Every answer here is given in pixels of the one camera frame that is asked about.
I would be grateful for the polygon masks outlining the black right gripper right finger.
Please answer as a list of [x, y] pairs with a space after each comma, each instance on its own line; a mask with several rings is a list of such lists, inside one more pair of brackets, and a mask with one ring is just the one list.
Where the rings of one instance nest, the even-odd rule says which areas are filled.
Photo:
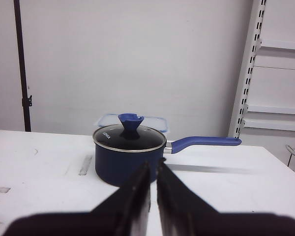
[[165, 236], [295, 236], [295, 219], [273, 213], [220, 213], [164, 163], [157, 167], [157, 203]]

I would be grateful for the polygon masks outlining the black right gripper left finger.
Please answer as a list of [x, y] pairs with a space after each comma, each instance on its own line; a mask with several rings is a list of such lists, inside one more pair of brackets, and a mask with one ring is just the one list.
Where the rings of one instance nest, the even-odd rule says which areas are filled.
[[150, 168], [142, 164], [91, 211], [34, 214], [13, 221], [6, 236], [144, 236], [150, 209]]

